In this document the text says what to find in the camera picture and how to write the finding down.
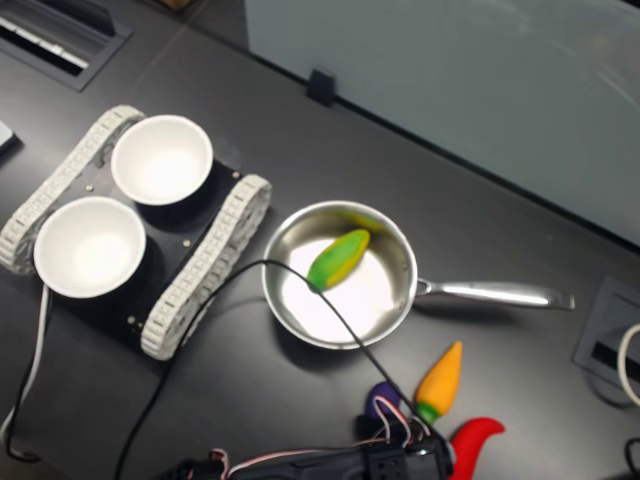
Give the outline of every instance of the frosted glass panel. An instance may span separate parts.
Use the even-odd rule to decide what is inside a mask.
[[[252,52],[640,244],[640,10],[246,0]]]

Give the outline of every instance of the white cable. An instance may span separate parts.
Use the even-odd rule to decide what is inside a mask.
[[[400,412],[400,410],[398,410],[395,407],[393,403],[391,403],[389,400],[387,400],[385,397],[381,395],[376,395],[375,397],[373,397],[373,408],[375,409],[376,413],[380,417],[380,420],[382,420],[382,423],[384,424],[385,438],[387,440],[387,443],[389,443],[389,441],[391,440],[391,426],[389,425],[389,420],[387,420],[387,417],[384,415],[384,413],[382,413],[382,409],[380,408],[380,405],[378,405],[378,403],[384,404],[404,427],[404,431],[407,434],[407,438],[405,439],[404,442],[402,442],[402,448],[409,445],[409,442],[411,442],[411,436],[412,436],[411,429],[409,428],[409,422],[407,422],[407,419],[405,418],[405,416],[402,414],[402,412]]]
[[[284,452],[267,453],[266,455],[260,455],[259,457],[252,458],[251,460],[247,460],[246,462],[239,463],[238,465],[233,467],[231,470],[229,470],[229,473],[225,478],[221,477],[221,479],[222,480],[226,480],[227,478],[231,479],[233,474],[238,470],[242,468],[250,467],[251,465],[255,465],[256,463],[264,462],[267,460],[273,460],[274,458],[288,457],[291,455],[300,455],[302,453],[314,453],[319,451],[320,450],[318,449],[302,449],[302,450],[285,450]]]
[[[629,377],[627,377],[627,350],[629,350],[631,339],[638,332],[640,332],[640,323],[627,330],[622,337],[622,342],[620,342],[620,348],[618,349],[618,376],[620,377],[620,383],[625,393],[633,403],[640,407],[640,397],[638,397],[631,388]]]
[[[220,461],[222,462],[222,465],[224,466],[224,469],[222,470],[222,473],[220,474],[220,478],[221,480],[225,480],[227,478],[227,473],[229,473],[229,469],[231,468],[231,465],[229,464],[229,454],[227,453],[226,450],[223,450],[222,448],[213,448],[210,452],[209,452],[209,458],[212,457],[212,453],[215,453],[216,455],[218,455],[220,457]]]
[[[36,375],[38,375],[38,369],[40,368],[40,359],[42,358],[42,350],[44,347],[44,332],[47,326],[47,310],[49,305],[49,288],[44,285],[42,287],[42,299],[40,300],[40,317],[38,319],[38,333],[36,337],[36,349],[33,354],[33,364],[31,365],[31,371],[29,372],[29,378],[27,383],[25,384],[25,388],[22,392],[22,398],[20,399],[20,405],[24,402],[24,399],[27,398],[29,391],[33,385],[33,382],[36,379]],[[9,428],[9,424],[11,423],[11,419],[13,418],[13,412],[15,411],[15,407],[11,409],[7,418],[5,418],[2,423],[2,427],[0,427],[0,441],[4,444],[7,437],[7,429]],[[31,455],[27,455],[25,453],[19,452],[15,449],[12,449],[11,452],[14,455],[19,457],[28,459],[31,458]]]
[[[431,436],[431,430],[429,429],[429,427],[427,426],[427,424],[425,422],[422,421],[422,419],[420,417],[416,417],[415,415],[413,417],[411,417],[412,420],[414,420],[416,423],[418,423],[420,425],[420,427],[422,427],[422,431],[424,433],[426,433],[427,437]]]

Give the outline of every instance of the white track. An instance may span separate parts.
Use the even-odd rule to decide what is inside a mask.
[[[98,119],[67,159],[0,232],[1,265],[18,274],[35,271],[33,244],[40,226],[53,212],[56,200],[91,161],[108,162],[120,135],[143,118],[142,112],[121,105]],[[145,353],[157,360],[168,360],[173,356],[198,308],[231,273],[262,222],[270,199],[271,185],[257,175],[247,175],[233,187],[196,251],[152,308],[140,339]]]
[[[35,272],[33,245],[40,227],[53,213],[54,203],[90,162],[104,162],[120,135],[144,114],[120,105],[108,110],[89,129],[64,162],[11,216],[0,231],[0,265],[13,273]]]

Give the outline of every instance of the wire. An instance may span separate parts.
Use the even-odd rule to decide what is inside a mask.
[[[378,443],[378,442],[386,442],[386,440],[382,438],[369,438],[368,440],[363,440],[361,442],[354,443],[354,447],[358,447],[360,445],[369,445],[370,443]]]
[[[411,420],[416,422],[422,428],[422,431],[420,433],[420,440],[422,440],[423,434],[426,435],[427,437],[431,435],[431,430],[429,430],[429,427],[427,426],[427,424],[424,421],[422,421],[420,417],[416,417],[414,415],[413,417],[411,417]]]
[[[220,457],[220,461],[222,462],[222,465],[224,466],[224,469],[222,470],[222,473],[220,474],[220,479],[224,480],[225,478],[227,478],[227,473],[229,473],[229,468],[231,468],[231,465],[229,465],[229,454],[221,449],[221,448],[214,448],[209,452],[209,458],[212,458],[212,454],[215,453],[216,455],[218,455]]]
[[[321,451],[322,450],[315,449],[315,448],[305,448],[300,450],[285,450],[283,452],[267,453],[266,455],[260,455],[258,457],[254,457],[250,460],[247,460],[245,462],[239,463],[238,465],[233,467],[231,470],[229,470],[228,476],[220,477],[220,480],[226,480],[227,478],[230,478],[238,470],[242,468],[250,467],[251,465],[255,465],[256,463],[265,462],[267,460],[273,460],[274,458],[289,457],[291,455],[300,455],[302,453],[315,453],[315,452],[321,452]]]
[[[216,290],[214,290],[213,292],[211,292],[209,294],[209,297],[207,297],[207,299],[202,303],[200,308],[198,308],[198,310],[196,311],[195,315],[193,316],[193,318],[189,322],[189,325],[187,325],[187,328],[184,330],[184,333],[182,334],[182,337],[180,338],[180,341],[178,342],[178,348],[177,348],[176,352],[173,354],[173,357],[170,360],[168,360],[167,368],[165,368],[164,372],[162,373],[162,377],[160,378],[160,381],[158,382],[158,385],[156,386],[156,389],[154,390],[153,394],[151,395],[151,398],[149,399],[149,401],[147,402],[147,405],[142,410],[142,413],[140,414],[140,416],[138,417],[138,419],[134,423],[133,427],[131,428],[131,431],[129,432],[129,435],[127,436],[127,439],[124,442],[124,445],[123,445],[122,450],[120,452],[120,456],[118,457],[118,462],[116,464],[116,469],[115,469],[114,476],[113,476],[114,480],[120,480],[120,477],[122,476],[122,470],[124,468],[124,463],[125,463],[125,461],[127,459],[127,456],[129,454],[129,450],[131,449],[131,445],[132,445],[133,441],[135,440],[135,438],[136,438],[136,436],[138,434],[138,431],[142,427],[142,424],[144,423],[145,419],[147,418],[147,416],[151,412],[151,409],[153,408],[153,406],[155,405],[156,401],[158,400],[158,397],[160,396],[160,393],[162,392],[162,389],[164,388],[165,384],[167,383],[167,380],[169,379],[169,375],[171,374],[171,371],[173,370],[173,367],[176,364],[177,359],[180,357],[180,355],[182,353],[182,350],[183,350],[182,346],[183,346],[185,340],[187,339],[187,336],[189,335],[189,332],[191,331],[191,328],[193,327],[193,324],[196,321],[196,319],[199,317],[200,313],[202,313],[202,311],[207,307],[207,304],[209,303],[209,301],[212,298],[214,298],[216,295],[219,295],[220,292],[222,292],[225,288],[227,288],[227,286],[229,286],[236,278],[238,278],[240,275],[245,273],[247,270],[250,270],[250,269],[252,269],[252,268],[254,268],[254,267],[258,266],[258,265],[275,266],[275,267],[278,267],[278,268],[282,268],[282,269],[287,270],[288,272],[292,273],[293,275],[297,276],[302,281],[304,281],[307,284],[307,286],[314,293],[316,293],[317,295],[320,296],[320,298],[322,298],[322,300],[333,311],[333,313],[336,314],[336,316],[340,319],[340,321],[345,326],[345,328],[349,331],[349,333],[351,334],[351,336],[353,337],[355,342],[358,344],[358,346],[360,347],[360,350],[362,351],[362,353],[364,353],[364,355],[369,359],[369,361],[373,364],[373,366],[376,367],[378,372],[380,372],[380,374],[389,383],[389,385],[391,385],[391,388],[393,388],[395,390],[395,392],[398,394],[400,399],[407,405],[407,407],[409,407],[409,410],[411,410],[411,413],[413,415],[417,416],[417,417],[420,416],[419,413],[417,412],[417,410],[415,409],[415,407],[413,405],[411,405],[411,401],[407,398],[407,396],[404,393],[402,393],[402,391],[400,390],[400,387],[398,387],[398,385],[393,381],[391,376],[387,373],[387,371],[380,364],[380,362],[378,362],[378,360],[373,356],[373,354],[371,353],[369,348],[364,344],[364,342],[360,339],[360,337],[358,337],[358,335],[356,335],[356,333],[349,326],[347,321],[342,317],[342,315],[340,315],[340,313],[338,312],[336,307],[333,306],[333,304],[322,294],[322,292],[320,290],[318,290],[315,287],[315,285],[313,285],[311,282],[309,282],[301,273],[298,273],[293,268],[289,267],[288,265],[286,265],[286,264],[284,264],[282,262],[279,262],[277,260],[269,260],[269,259],[256,260],[254,262],[251,262],[251,263],[245,265],[244,267],[240,268],[236,272],[232,273],[222,283],[222,285],[220,285]],[[435,436],[436,438],[438,438],[440,441],[446,443],[446,440],[444,439],[444,437],[435,428],[431,429],[431,434],[433,436]]]
[[[640,479],[640,472],[636,468],[636,464],[633,462],[633,457],[631,456],[631,447],[635,443],[640,443],[640,438],[630,438],[624,444],[624,459],[627,462],[627,466],[629,467],[629,471],[631,472],[631,475],[633,475],[634,479],[638,480]]]
[[[389,420],[387,420],[386,415],[382,413],[382,409],[380,408],[380,405],[378,405],[379,403],[384,404],[391,411],[391,413],[395,415],[395,417],[404,427],[404,431],[406,432],[407,436],[405,441],[402,443],[402,448],[406,447],[407,445],[409,445],[409,442],[411,441],[411,437],[412,437],[411,429],[409,428],[409,422],[407,422],[407,419],[404,417],[402,412],[400,412],[400,410],[398,410],[395,407],[395,405],[393,405],[385,397],[381,395],[376,395],[375,397],[373,397],[373,408],[375,409],[376,413],[378,414],[378,417],[380,417],[380,420],[382,420],[382,423],[384,424],[385,439],[387,440],[387,443],[391,441],[391,426],[389,425]]]
[[[640,332],[640,323],[629,328],[624,336],[622,337],[622,341],[620,342],[620,348],[618,349],[618,376],[620,377],[620,384],[622,385],[622,389],[625,391],[627,396],[631,399],[631,401],[640,407],[640,397],[633,391],[631,388],[631,383],[629,382],[629,377],[627,376],[627,351],[629,350],[629,345],[634,335]],[[627,466],[629,467],[629,471],[633,475],[635,480],[640,480],[640,472],[636,468],[636,465],[633,461],[633,456],[631,455],[631,447],[640,443],[640,438],[631,438],[627,440],[624,444],[624,459],[627,462]]]
[[[638,332],[640,332],[640,323],[627,330],[622,337],[622,342],[620,342],[620,348],[618,349],[618,376],[620,377],[620,384],[625,393],[633,403],[640,407],[640,397],[638,397],[631,388],[629,377],[627,376],[627,351],[629,350],[631,339]]]
[[[40,458],[37,455],[34,455],[32,453],[23,453],[13,449],[11,447],[11,441],[13,440],[13,430],[15,428],[18,412],[20,411],[20,406],[24,402],[25,398],[27,398],[27,395],[29,395],[31,387],[33,386],[33,382],[38,375],[40,360],[42,359],[42,351],[44,349],[44,337],[47,330],[48,319],[51,315],[51,308],[52,298],[49,292],[49,288],[44,285],[42,287],[42,298],[40,300],[40,315],[38,318],[38,333],[36,335],[35,351],[33,353],[33,357],[29,363],[29,366],[27,367],[27,370],[25,371],[25,375],[20,382],[15,405],[0,427],[0,441],[4,443],[7,455],[14,460],[23,463],[35,463],[40,461]]]

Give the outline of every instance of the red chili pepper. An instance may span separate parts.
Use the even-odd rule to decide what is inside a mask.
[[[504,426],[493,418],[474,418],[462,425],[451,439],[456,452],[456,463],[449,480],[471,480],[485,440],[502,432]]]

